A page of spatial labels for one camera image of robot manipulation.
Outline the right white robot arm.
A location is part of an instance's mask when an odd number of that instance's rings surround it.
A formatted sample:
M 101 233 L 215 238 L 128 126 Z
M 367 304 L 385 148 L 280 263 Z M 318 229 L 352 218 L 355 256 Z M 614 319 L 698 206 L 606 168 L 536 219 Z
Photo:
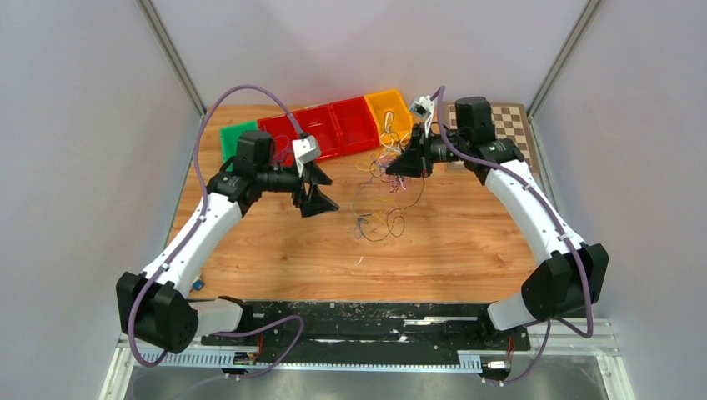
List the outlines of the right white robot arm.
M 537 264 L 520 290 L 488 305 L 476 325 L 476 336 L 496 348 L 509 330 L 556 320 L 566 327 L 566 313 L 584 310 L 587 327 L 574 331 L 584 338 L 594 333 L 592 306 L 603 286 L 609 255 L 600 243 L 588 244 L 556 211 L 534 180 L 519 146 L 496 135 L 492 108 L 485 97 L 463 97 L 454 104 L 456 127 L 439 124 L 441 95 L 413 100 L 410 111 L 424 121 L 413 126 L 406 148 L 386 168 L 389 175 L 426 178 L 434 164 L 461 161 L 505 206 L 524 235 Z

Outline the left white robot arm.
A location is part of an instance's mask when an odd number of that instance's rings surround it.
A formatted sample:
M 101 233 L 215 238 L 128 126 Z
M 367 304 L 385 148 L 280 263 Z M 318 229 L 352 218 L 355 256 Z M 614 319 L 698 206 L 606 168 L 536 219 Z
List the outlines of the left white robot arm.
M 264 193 L 289 193 L 302 217 L 338 210 L 321 191 L 332 180 L 316 165 L 321 154 L 309 134 L 291 142 L 293 164 L 275 162 L 268 132 L 238 136 L 235 153 L 205 186 L 192 216 L 140 273 L 125 272 L 116 285 L 118 312 L 130 344 L 142 340 L 169 353 L 182 352 L 196 337 L 223 333 L 235 345 L 250 342 L 255 323 L 230 297 L 191 301 L 193 281 L 226 233 Z

